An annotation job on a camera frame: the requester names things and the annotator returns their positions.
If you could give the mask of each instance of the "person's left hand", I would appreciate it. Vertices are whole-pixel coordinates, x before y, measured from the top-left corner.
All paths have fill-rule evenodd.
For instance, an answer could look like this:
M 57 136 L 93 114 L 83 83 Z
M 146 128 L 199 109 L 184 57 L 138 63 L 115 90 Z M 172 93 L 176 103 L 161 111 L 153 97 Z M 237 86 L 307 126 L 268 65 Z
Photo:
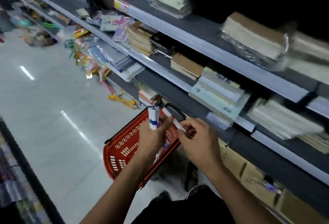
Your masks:
M 162 116 L 160 120 L 161 126 L 156 130 L 150 128 L 150 123 L 147 120 L 142 122 L 139 127 L 139 141 L 135 156 L 141 159 L 147 168 L 152 165 L 155 155 L 165 144 L 165 133 L 172 124 L 173 118 Z

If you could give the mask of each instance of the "person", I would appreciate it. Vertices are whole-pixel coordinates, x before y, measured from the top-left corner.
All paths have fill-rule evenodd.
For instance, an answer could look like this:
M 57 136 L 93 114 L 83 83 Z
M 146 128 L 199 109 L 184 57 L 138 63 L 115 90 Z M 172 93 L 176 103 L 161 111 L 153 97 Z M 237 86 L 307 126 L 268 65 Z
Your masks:
M 139 128 L 138 149 L 125 169 L 90 210 L 80 224 L 123 223 L 138 185 L 164 145 L 172 117 L 162 117 L 162 125 L 151 130 L 144 121 Z M 180 143 L 195 166 L 215 186 L 222 199 L 208 187 L 194 190 L 186 200 L 171 201 L 166 193 L 150 202 L 133 221 L 136 223 L 277 223 L 275 217 L 247 191 L 224 166 L 215 132 L 201 119 L 181 122 L 187 132 L 177 130 Z

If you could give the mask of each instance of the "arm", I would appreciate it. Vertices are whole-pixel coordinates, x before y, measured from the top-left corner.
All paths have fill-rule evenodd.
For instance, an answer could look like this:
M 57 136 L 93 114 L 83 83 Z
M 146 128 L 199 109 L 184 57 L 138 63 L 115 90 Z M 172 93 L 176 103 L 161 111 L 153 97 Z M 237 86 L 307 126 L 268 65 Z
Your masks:
M 164 145 L 164 133 L 172 120 L 172 117 L 162 117 L 162 125 L 156 130 L 150 129 L 148 121 L 141 124 L 135 155 L 80 224 L 124 222 L 138 185 L 144 179 L 147 169 L 153 164 L 155 155 Z
M 220 156 L 220 146 L 215 132 L 201 119 L 189 119 L 181 125 L 190 134 L 177 130 L 178 138 L 194 163 L 215 186 L 223 197 L 237 224 L 277 223 L 257 198 L 246 190 L 224 166 Z

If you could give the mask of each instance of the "white tile floor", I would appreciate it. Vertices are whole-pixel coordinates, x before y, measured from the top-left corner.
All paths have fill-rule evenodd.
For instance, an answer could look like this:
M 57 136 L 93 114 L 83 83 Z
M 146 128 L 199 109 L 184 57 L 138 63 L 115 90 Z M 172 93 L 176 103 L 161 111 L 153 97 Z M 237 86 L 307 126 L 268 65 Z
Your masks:
M 107 99 L 108 92 L 67 58 L 62 44 L 36 48 L 6 33 L 0 45 L 0 114 L 67 224 L 77 224 L 109 188 L 104 141 L 139 111 Z M 24 67 L 29 77 L 23 72 Z M 167 190 L 168 180 L 150 181 L 137 192 L 125 223 Z

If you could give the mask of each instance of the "hand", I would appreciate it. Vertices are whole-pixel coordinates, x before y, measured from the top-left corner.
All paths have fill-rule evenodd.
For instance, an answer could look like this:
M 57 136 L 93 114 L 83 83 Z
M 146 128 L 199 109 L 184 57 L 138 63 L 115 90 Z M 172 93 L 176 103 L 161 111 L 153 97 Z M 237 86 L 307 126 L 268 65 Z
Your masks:
M 166 143 L 166 130 L 172 124 L 173 118 L 162 116 L 160 118 L 161 126 L 152 130 L 149 121 L 144 121 L 139 127 L 139 141 L 135 156 L 143 160 L 147 166 L 151 166 L 155 160 L 155 155 L 160 148 Z
M 218 137 L 210 126 L 199 118 L 185 120 L 180 124 L 188 134 L 177 130 L 177 135 L 191 162 L 206 176 L 212 169 L 222 168 Z

